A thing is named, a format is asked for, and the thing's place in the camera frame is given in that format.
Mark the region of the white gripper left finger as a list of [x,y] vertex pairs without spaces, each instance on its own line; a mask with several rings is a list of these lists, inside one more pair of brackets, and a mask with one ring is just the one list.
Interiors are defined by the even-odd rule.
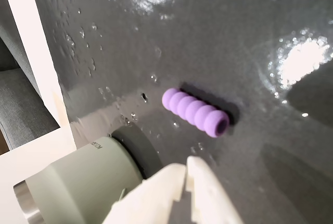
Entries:
[[173,202],[180,201],[186,166],[170,164],[115,202],[104,223],[168,223]]

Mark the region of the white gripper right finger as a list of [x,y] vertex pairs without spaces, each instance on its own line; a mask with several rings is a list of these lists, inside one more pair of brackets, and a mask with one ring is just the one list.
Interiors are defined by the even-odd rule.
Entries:
[[172,202],[170,223],[244,223],[221,182],[206,161],[189,156],[181,196]]

